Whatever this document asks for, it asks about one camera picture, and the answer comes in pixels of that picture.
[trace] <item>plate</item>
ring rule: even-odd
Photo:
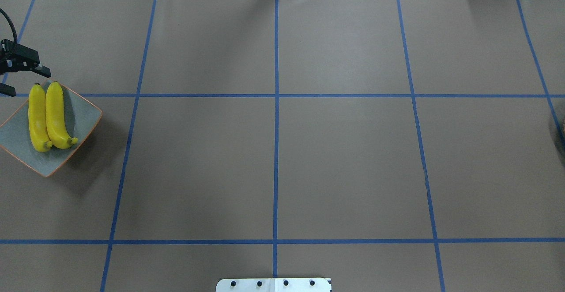
[[[51,81],[45,81],[41,86],[47,92]],[[34,149],[30,140],[28,125],[28,101],[16,110],[11,117],[0,125],[0,147],[13,157],[44,177],[48,177],[62,167],[92,133],[102,117],[102,110],[75,91],[63,87],[63,103],[65,126],[71,137],[77,137],[79,142],[68,149],[52,147],[50,151],[40,153]]]

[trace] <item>white bracket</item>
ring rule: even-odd
[[[224,279],[216,285],[216,292],[331,292],[331,279]]]

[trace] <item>yellow banana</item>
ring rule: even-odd
[[[63,88],[57,81],[53,81],[47,89],[45,115],[47,133],[55,147],[65,149],[79,141],[76,137],[71,138],[67,133],[63,109]]]
[[[34,84],[30,91],[28,101],[28,124],[30,125],[30,139],[34,149],[38,152],[46,152],[51,149],[53,143],[47,134],[45,121],[45,91],[39,83]]]

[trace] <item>gray tabletop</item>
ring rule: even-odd
[[[52,177],[0,152],[0,290],[565,290],[563,4],[0,0],[104,112]]]

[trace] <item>horizontal blue line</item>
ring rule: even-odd
[[[131,245],[216,245],[216,244],[406,244],[434,243],[433,238],[419,239],[212,239],[212,240],[88,240],[88,239],[0,239],[0,244],[131,244]],[[439,243],[513,243],[565,242],[564,237],[537,238],[439,238]]]
[[[135,93],[80,93],[83,97],[136,97]],[[27,93],[18,93],[18,97],[27,97]],[[141,93],[140,97],[210,97],[210,98],[275,98],[269,93],[239,94],[239,93]],[[456,93],[416,93],[417,98],[547,98],[548,95],[485,95],[485,94],[456,94]],[[367,93],[367,94],[333,94],[333,93],[304,93],[280,94],[280,98],[410,98],[409,93]],[[550,98],[565,98],[565,95],[549,95]]]

